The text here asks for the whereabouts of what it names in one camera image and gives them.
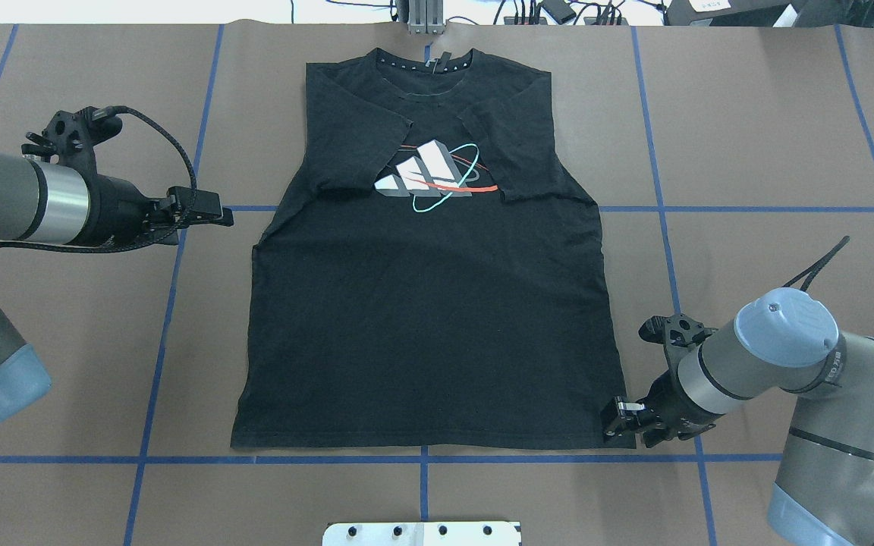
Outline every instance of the logo on shirt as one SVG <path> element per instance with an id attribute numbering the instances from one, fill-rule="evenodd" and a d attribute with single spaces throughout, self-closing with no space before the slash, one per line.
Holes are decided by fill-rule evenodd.
<path id="1" fill-rule="evenodd" d="M 467 159 L 457 152 L 474 149 L 474 158 Z M 471 197 L 473 193 L 488 193 L 496 191 L 497 186 L 471 187 L 468 183 L 481 177 L 481 170 L 488 168 L 478 162 L 481 151 L 478 145 L 464 144 L 454 149 L 448 149 L 438 140 L 421 146 L 400 146 L 400 152 L 416 152 L 409 159 L 395 166 L 396 173 L 388 174 L 373 184 L 379 193 L 387 197 L 413 197 L 413 210 L 417 213 L 427 213 L 443 205 L 451 197 Z M 434 197 L 437 201 L 430 206 L 420 208 L 417 197 Z"/>

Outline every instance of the neckline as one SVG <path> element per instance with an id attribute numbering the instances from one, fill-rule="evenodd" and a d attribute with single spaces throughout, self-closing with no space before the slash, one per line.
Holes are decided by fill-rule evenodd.
<path id="1" fill-rule="evenodd" d="M 456 96 L 462 89 L 468 87 L 468 82 L 474 76 L 474 72 L 479 70 L 479 67 L 483 65 L 483 53 L 478 51 L 478 49 L 472 48 L 470 51 L 464 53 L 464 55 L 459 56 L 459 58 L 452 58 L 451 60 L 448 60 L 447 67 L 445 67 L 444 72 L 441 74 L 434 72 L 436 61 L 420 62 L 399 58 L 399 56 L 393 55 L 393 53 L 387 52 L 381 48 L 375 48 L 373 51 L 367 53 L 363 62 L 367 66 L 367 69 L 371 71 L 374 81 L 378 83 L 378 87 L 384 90 L 385 93 L 413 102 L 441 102 L 452 96 Z M 464 72 L 464 76 L 450 89 L 442 91 L 441 93 L 409 93 L 409 91 L 402 89 L 402 87 L 399 87 L 396 83 L 392 83 L 390 80 L 386 79 L 385 74 L 379 70 L 381 69 L 381 65 L 398 67 L 407 70 L 408 72 L 417 73 L 420 77 L 443 77 L 448 74 L 460 72 Z"/>

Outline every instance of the black shirt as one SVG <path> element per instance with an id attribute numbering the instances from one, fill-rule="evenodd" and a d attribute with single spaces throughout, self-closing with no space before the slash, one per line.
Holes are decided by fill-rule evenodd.
<path id="1" fill-rule="evenodd" d="M 624 381 L 551 75 L 475 49 L 437 68 L 308 65 L 305 159 L 253 250 L 232 447 L 603 446 Z"/>

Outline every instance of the robotic arm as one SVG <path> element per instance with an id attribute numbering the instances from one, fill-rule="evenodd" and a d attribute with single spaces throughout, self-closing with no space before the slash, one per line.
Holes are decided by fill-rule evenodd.
<path id="1" fill-rule="evenodd" d="M 607 436 L 687 440 L 778 387 L 798 396 L 768 522 L 798 545 L 874 545 L 874 338 L 840 332 L 821 303 L 782 287 L 723 328 L 677 314 L 640 329 L 669 370 L 636 403 L 604 408 Z"/>
<path id="2" fill-rule="evenodd" d="M 94 146 L 121 132 L 121 114 L 152 125 L 181 154 L 191 187 L 171 187 L 164 198 L 143 196 L 127 180 L 97 173 Z M 53 252 L 119 253 L 153 244 L 177 244 L 192 224 L 233 225 L 218 194 L 198 190 L 181 145 L 132 108 L 58 111 L 23 156 L 0 153 L 0 248 Z M 56 163 L 49 162 L 58 156 Z M 52 380 L 32 347 L 0 309 L 0 422 L 42 397 Z"/>

